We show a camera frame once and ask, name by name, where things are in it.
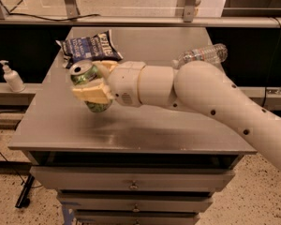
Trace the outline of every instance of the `drawer knob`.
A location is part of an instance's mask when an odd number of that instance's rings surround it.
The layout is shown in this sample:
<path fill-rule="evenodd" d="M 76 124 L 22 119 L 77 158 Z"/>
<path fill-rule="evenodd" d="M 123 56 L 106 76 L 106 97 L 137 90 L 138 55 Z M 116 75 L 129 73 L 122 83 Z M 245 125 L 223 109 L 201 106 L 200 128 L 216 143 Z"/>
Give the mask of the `drawer knob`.
<path fill-rule="evenodd" d="M 130 188 L 130 190 L 133 190 L 133 191 L 139 189 L 139 187 L 136 184 L 136 181 L 132 181 L 132 185 L 130 185 L 129 188 Z"/>
<path fill-rule="evenodd" d="M 133 212 L 133 213 L 139 213 L 140 211 L 141 211 L 141 210 L 139 209 L 138 205 L 135 204 L 135 205 L 134 205 L 134 208 L 132 209 L 132 212 Z"/>

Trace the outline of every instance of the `pump bottle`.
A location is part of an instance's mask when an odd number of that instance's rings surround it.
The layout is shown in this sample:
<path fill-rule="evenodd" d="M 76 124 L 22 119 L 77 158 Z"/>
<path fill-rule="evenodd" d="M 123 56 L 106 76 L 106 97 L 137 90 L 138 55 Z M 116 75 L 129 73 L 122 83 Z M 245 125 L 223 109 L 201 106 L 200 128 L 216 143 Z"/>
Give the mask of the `pump bottle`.
<path fill-rule="evenodd" d="M 12 70 L 9 67 L 9 61 L 1 60 L 0 64 L 2 64 L 2 69 L 4 70 L 4 79 L 9 85 L 10 89 L 15 92 L 19 93 L 25 89 L 25 84 L 23 83 L 21 77 L 19 76 L 18 72 Z"/>

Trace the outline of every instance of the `can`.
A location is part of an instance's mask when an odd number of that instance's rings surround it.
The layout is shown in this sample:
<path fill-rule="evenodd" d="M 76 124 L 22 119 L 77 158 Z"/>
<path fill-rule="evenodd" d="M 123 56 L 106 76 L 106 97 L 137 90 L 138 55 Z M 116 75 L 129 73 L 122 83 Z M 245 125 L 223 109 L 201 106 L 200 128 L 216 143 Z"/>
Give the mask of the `can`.
<path fill-rule="evenodd" d="M 90 60 L 81 60 L 75 63 L 70 68 L 69 74 L 74 86 L 84 85 L 92 80 L 102 78 L 99 69 Z M 93 113 L 101 113 L 110 107 L 112 101 L 110 100 L 108 104 L 99 104 L 90 101 L 84 101 L 84 103 Z"/>

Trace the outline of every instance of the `clear plastic bottle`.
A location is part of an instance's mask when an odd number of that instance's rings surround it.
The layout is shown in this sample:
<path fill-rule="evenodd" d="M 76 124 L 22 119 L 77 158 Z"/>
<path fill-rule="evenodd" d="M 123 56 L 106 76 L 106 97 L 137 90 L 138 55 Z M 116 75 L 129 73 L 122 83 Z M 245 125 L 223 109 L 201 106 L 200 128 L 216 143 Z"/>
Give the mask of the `clear plastic bottle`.
<path fill-rule="evenodd" d="M 25 88 L 25 84 L 22 82 L 18 72 L 10 69 L 9 62 L 5 60 L 1 60 L 0 63 L 3 65 L 2 69 L 4 70 L 4 79 L 9 85 L 10 89 L 15 92 L 19 93 Z"/>
<path fill-rule="evenodd" d="M 228 56 L 227 48 L 224 44 L 218 43 L 204 48 L 185 51 L 178 57 L 178 60 L 173 60 L 172 66 L 179 69 L 184 64 L 191 61 L 201 60 L 218 65 L 226 60 Z"/>

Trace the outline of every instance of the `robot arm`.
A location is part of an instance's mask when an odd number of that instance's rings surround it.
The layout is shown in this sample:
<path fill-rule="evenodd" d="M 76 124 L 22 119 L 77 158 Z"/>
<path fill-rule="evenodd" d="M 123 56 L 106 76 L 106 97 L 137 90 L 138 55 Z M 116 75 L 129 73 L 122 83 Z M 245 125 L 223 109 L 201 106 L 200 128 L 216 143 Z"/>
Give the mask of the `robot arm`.
<path fill-rule="evenodd" d="M 253 102 L 215 66 L 195 61 L 175 70 L 126 62 L 111 73 L 108 84 L 125 106 L 154 105 L 212 117 L 281 171 L 281 118 Z"/>

